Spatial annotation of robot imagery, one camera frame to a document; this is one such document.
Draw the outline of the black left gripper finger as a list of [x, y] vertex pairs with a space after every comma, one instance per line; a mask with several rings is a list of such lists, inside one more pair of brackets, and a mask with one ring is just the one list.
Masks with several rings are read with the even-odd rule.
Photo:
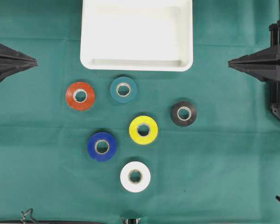
[[5, 60], [11, 60], [12, 62], [24, 61], [37, 64], [37, 60], [35, 58], [32, 58], [24, 53], [21, 53], [20, 51], [14, 50], [0, 43], [0, 62]]
[[28, 69], [37, 67], [38, 64], [24, 64], [17, 65], [12, 67], [3, 66], [0, 68], [0, 82], [2, 82], [5, 78], [22, 71], [26, 71]]

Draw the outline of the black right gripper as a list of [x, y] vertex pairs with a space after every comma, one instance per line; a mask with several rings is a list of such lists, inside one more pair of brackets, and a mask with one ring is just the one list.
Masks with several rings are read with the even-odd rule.
[[230, 60], [229, 67], [244, 72], [261, 82], [270, 82], [270, 104], [280, 120], [280, 20], [270, 26], [271, 47]]

